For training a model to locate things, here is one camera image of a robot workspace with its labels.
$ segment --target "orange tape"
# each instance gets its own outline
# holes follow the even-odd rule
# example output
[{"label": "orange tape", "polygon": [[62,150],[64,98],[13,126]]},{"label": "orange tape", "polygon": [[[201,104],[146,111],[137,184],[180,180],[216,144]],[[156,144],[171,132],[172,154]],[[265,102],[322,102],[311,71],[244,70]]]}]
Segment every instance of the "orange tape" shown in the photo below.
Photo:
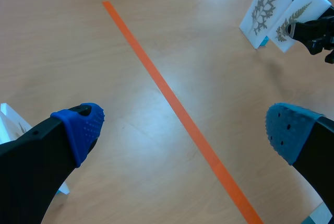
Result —
[{"label": "orange tape", "polygon": [[140,46],[134,35],[128,29],[115,8],[109,1],[104,1],[102,2],[102,4],[104,5],[105,9],[108,11],[109,15],[112,17],[119,30],[122,32],[127,42],[130,44],[130,46],[146,68],[147,72],[151,75],[152,79],[157,84],[162,94],[165,96],[166,100],[174,110],[175,114],[193,139],[194,143],[197,145],[198,149],[201,151],[204,158],[209,163],[211,169],[213,170],[231,199],[234,201],[235,205],[237,206],[243,217],[248,223],[263,223],[258,214],[255,212],[254,208],[251,206],[251,204],[243,194],[243,192],[233,180],[230,173],[227,171],[226,167],[219,160],[218,156],[216,155],[208,141],[205,139],[204,135],[201,133],[192,118],[184,109],[176,95],[168,86],[167,82],[161,76],[158,69],[154,66],[152,60],[146,54],[144,49]]}]

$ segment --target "white paper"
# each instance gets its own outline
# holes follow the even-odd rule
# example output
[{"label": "white paper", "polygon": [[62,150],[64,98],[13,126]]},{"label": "white paper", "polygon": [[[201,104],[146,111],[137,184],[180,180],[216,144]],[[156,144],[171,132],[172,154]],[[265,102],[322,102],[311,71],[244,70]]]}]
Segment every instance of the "white paper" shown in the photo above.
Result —
[{"label": "white paper", "polygon": [[254,48],[258,48],[269,30],[292,0],[253,0],[240,29]]},{"label": "white paper", "polygon": [[285,32],[285,28],[292,22],[307,22],[319,18],[329,7],[328,0],[294,0],[281,18],[275,23],[268,37],[286,52],[294,43]]}]

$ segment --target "white acrylic block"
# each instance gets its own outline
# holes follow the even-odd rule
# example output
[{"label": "white acrylic block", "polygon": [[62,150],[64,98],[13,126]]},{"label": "white acrylic block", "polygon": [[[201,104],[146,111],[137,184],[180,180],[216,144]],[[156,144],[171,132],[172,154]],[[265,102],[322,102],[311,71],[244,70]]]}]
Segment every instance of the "white acrylic block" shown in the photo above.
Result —
[{"label": "white acrylic block", "polygon": [[239,27],[254,48],[260,46],[291,1],[253,0]]},{"label": "white acrylic block", "polygon": [[[0,104],[0,144],[11,142],[32,129],[31,125],[23,119],[7,103]],[[59,191],[69,194],[69,189],[64,182]]]},{"label": "white acrylic block", "polygon": [[281,18],[275,23],[268,37],[281,49],[286,52],[294,43],[285,28],[289,23],[307,22],[319,18],[329,7],[328,0],[294,0]]}]

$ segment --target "dried plant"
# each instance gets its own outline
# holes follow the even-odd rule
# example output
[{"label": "dried plant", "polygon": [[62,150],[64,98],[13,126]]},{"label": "dried plant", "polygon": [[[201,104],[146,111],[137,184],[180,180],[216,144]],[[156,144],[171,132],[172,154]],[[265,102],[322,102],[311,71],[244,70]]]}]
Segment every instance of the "dried plant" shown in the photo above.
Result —
[{"label": "dried plant", "polygon": [[257,5],[252,12],[253,25],[251,30],[255,32],[255,35],[261,30],[266,29],[266,19],[270,18],[275,10],[273,2],[275,0],[258,0]]},{"label": "dried plant", "polygon": [[305,10],[308,8],[308,6],[311,3],[312,3],[312,1],[308,4],[306,4],[305,6],[303,6],[302,8],[298,9],[296,12],[294,12],[290,16],[289,21],[287,19],[285,19],[284,23],[280,27],[277,28],[276,38],[278,39],[278,41],[280,41],[280,42],[287,41],[285,37],[288,36],[287,31],[286,31],[286,28],[287,28],[288,24],[297,22],[297,19],[299,18],[299,16],[302,15],[303,12],[305,12]]},{"label": "dried plant", "polygon": [[22,133],[25,134],[25,133],[27,132],[27,130],[26,130],[25,128],[23,128],[23,127],[21,126],[20,123],[19,123],[19,125],[20,125],[20,127],[21,127],[21,131],[22,131]]}]

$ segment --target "white card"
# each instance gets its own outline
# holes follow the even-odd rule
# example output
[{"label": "white card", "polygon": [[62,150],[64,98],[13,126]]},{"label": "white card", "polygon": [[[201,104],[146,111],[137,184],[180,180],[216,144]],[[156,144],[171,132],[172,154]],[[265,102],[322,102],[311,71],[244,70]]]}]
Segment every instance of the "white card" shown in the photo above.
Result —
[{"label": "white card", "polygon": [[293,22],[307,22],[319,18],[329,7],[328,0],[294,0],[268,33],[268,37],[286,52],[296,41],[286,33],[286,26]]},{"label": "white card", "polygon": [[253,0],[239,27],[254,48],[260,46],[291,1]]}]

